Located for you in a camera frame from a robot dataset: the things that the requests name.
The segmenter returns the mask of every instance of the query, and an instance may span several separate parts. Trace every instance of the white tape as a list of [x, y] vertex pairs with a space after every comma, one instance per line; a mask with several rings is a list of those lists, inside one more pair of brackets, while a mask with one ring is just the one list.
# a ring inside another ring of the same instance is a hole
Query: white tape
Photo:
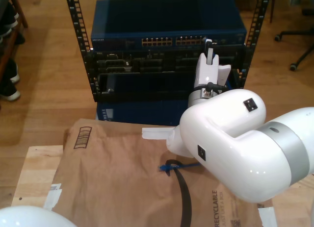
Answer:
[[52, 184], [50, 190], [60, 189], [61, 184]]
[[263, 227], [278, 227], [274, 207], [259, 208]]
[[61, 184], [52, 184], [47, 199], [44, 204], [44, 209], [51, 211], [58, 203], [62, 189], [59, 189]]
[[142, 129], [142, 137], [147, 140], [166, 140], [174, 127], [150, 127]]

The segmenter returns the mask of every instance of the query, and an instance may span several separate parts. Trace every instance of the office chair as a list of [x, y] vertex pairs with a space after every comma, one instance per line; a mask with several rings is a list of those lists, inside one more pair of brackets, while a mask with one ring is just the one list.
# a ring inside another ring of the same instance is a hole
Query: office chair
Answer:
[[[302, 15], [314, 15], [314, 9], [302, 9]], [[283, 35], [302, 35], [302, 36], [312, 36], [314, 35], [314, 26], [309, 30], [300, 30], [300, 31], [282, 31], [280, 34], [275, 36], [275, 41], [280, 42]], [[314, 50], [314, 44], [298, 59], [296, 63], [290, 65], [290, 70], [295, 71], [300, 64], [300, 62]]]

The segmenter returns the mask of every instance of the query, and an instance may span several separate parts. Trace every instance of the shoe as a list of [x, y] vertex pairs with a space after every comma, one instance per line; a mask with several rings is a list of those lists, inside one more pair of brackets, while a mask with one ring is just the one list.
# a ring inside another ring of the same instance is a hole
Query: shoe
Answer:
[[6, 77], [10, 78], [13, 84], [17, 83], [20, 80], [18, 65], [13, 59], [8, 59], [4, 74], [6, 75]]
[[21, 96], [21, 93], [15, 88], [9, 78], [3, 76], [0, 82], [0, 97], [7, 101], [15, 101]]
[[10, 32], [12, 32], [12, 29], [4, 27], [4, 26], [0, 26], [0, 37], [5, 37], [9, 35]]
[[18, 32], [18, 35], [16, 36], [15, 39], [15, 45], [20, 45], [23, 44], [25, 42], [25, 38], [23, 37], [23, 35], [21, 33]]
[[2, 15], [0, 25], [7, 28], [14, 28], [16, 25], [18, 25], [18, 22], [14, 16], [16, 16], [16, 11], [13, 8], [13, 5], [8, 2], [8, 5], [6, 6], [6, 9]]

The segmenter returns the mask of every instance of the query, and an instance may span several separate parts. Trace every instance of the blue box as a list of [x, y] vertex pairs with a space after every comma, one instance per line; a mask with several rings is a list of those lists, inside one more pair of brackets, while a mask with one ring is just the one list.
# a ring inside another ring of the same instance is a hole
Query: blue box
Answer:
[[177, 126], [187, 109], [187, 100], [97, 103], [102, 121]]

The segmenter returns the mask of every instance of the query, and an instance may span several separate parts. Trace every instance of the brown paper bag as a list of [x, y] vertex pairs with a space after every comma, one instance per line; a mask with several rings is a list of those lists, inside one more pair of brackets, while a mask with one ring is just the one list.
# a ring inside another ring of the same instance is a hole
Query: brown paper bag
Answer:
[[196, 159], [146, 140], [144, 125], [81, 119], [69, 131], [53, 208], [78, 227], [262, 227], [256, 204], [237, 199]]

